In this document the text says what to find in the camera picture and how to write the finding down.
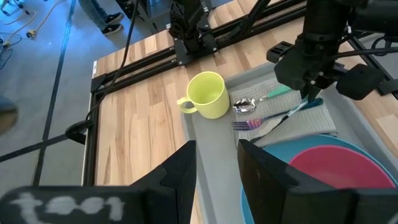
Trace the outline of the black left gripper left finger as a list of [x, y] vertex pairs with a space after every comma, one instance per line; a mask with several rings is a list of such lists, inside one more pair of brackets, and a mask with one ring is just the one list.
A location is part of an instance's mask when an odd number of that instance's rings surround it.
[[131, 223], [190, 223], [197, 182], [197, 143], [187, 141], [131, 184]]

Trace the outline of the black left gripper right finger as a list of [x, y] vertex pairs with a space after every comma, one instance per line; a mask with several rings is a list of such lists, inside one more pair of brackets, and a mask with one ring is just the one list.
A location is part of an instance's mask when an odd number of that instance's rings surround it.
[[238, 143], [241, 182], [255, 223], [332, 223], [323, 182], [288, 165], [247, 140]]

